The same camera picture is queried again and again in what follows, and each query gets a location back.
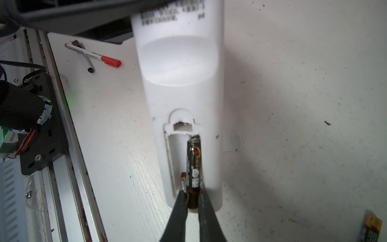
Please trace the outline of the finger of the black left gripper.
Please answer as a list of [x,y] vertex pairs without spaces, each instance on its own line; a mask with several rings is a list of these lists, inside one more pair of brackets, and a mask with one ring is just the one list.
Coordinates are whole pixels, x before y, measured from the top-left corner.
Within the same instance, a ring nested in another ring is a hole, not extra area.
[[1,36],[21,27],[79,36],[170,1],[1,1]]

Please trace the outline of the red marker pen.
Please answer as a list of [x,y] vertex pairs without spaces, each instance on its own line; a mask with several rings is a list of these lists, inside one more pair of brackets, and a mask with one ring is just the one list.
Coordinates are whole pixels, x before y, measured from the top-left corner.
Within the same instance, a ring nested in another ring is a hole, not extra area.
[[95,53],[95,52],[92,52],[92,51],[88,51],[86,49],[83,49],[81,47],[77,47],[77,46],[69,44],[69,43],[66,43],[65,47],[67,49],[70,49],[70,50],[75,51],[77,53],[83,54],[83,55],[85,55],[87,57],[90,57],[90,58],[93,58],[93,59],[97,59],[97,60],[99,60],[101,62],[104,62],[106,65],[109,65],[109,66],[112,66],[112,67],[115,67],[115,68],[119,68],[122,65],[122,62],[120,60],[117,60],[117,59],[114,59],[114,58],[110,58],[110,57],[107,57],[107,56],[104,56],[104,55],[100,55],[98,53]]
[[[84,48],[84,46],[80,42],[78,42],[77,40],[72,41],[72,45],[77,46],[79,48]],[[85,65],[87,67],[87,71],[89,73],[94,73],[95,69],[94,69],[94,66],[93,66],[91,60],[86,55],[84,55],[82,53],[80,55],[81,55],[81,58],[83,59]]]

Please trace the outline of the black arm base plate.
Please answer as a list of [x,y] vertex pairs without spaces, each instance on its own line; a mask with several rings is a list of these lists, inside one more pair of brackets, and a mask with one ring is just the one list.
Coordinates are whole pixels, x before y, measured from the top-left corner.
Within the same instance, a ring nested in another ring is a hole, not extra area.
[[37,124],[33,130],[36,134],[31,139],[27,149],[20,155],[21,173],[31,175],[49,166],[68,151],[68,142],[60,116],[51,77],[40,73],[32,78],[23,89],[46,98],[46,104],[52,107],[51,117],[43,125]]

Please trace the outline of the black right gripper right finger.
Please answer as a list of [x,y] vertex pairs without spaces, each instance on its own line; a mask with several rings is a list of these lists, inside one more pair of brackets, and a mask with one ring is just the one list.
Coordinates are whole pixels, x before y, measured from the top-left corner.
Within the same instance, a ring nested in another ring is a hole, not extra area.
[[198,197],[200,242],[226,242],[207,191],[202,188]]

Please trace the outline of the black gold AAA battery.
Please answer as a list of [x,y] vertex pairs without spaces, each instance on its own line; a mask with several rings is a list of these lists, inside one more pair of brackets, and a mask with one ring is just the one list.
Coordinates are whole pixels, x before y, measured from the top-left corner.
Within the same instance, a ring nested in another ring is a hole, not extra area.
[[364,214],[358,237],[359,242],[379,242],[383,221],[372,211],[367,210]]
[[197,209],[201,186],[201,139],[199,135],[192,136],[187,142],[186,160],[186,193],[188,209]]

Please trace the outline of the red marker pen lower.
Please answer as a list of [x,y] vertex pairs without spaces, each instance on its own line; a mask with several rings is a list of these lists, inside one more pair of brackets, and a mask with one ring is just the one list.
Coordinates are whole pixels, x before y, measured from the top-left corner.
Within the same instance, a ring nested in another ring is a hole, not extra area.
[[[77,40],[72,41],[72,45],[77,46],[79,48],[84,48],[84,46],[80,42],[78,42]],[[83,59],[85,65],[87,67],[87,71],[89,73],[94,73],[95,69],[94,69],[94,66],[93,66],[91,60],[86,55],[84,55],[82,53],[80,55],[81,55],[81,58]]]

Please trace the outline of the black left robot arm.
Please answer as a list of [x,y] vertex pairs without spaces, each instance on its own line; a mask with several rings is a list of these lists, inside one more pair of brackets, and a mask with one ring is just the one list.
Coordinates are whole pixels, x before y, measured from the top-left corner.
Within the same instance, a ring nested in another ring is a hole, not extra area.
[[[122,44],[133,37],[130,15],[170,1],[1,1],[1,37],[21,27]],[[1,126],[27,130],[43,125],[50,109],[40,97],[8,83],[1,68]]]

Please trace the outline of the red marker pen upper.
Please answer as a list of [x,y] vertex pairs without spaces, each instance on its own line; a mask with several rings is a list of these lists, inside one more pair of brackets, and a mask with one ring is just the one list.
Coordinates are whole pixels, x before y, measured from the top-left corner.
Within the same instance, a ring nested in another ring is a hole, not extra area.
[[83,49],[81,47],[77,47],[77,46],[69,44],[69,43],[66,43],[65,47],[67,49],[70,49],[70,50],[75,51],[77,53],[83,54],[83,55],[85,55],[87,57],[90,57],[90,58],[93,58],[93,59],[97,59],[97,60],[99,60],[101,62],[104,62],[106,65],[109,65],[109,66],[112,66],[112,67],[115,67],[115,68],[119,68],[122,65],[122,62],[120,60],[117,60],[117,59],[114,59],[114,58],[110,58],[110,57],[107,57],[107,56],[104,56],[104,55],[100,55],[98,53],[95,53],[95,52],[92,52],[92,51],[88,51],[86,49]]

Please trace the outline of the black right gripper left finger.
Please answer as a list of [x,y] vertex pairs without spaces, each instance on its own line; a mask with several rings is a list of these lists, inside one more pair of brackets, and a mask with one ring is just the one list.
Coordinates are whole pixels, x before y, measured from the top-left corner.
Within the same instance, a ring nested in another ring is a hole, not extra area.
[[187,215],[187,194],[180,191],[160,242],[184,242]]

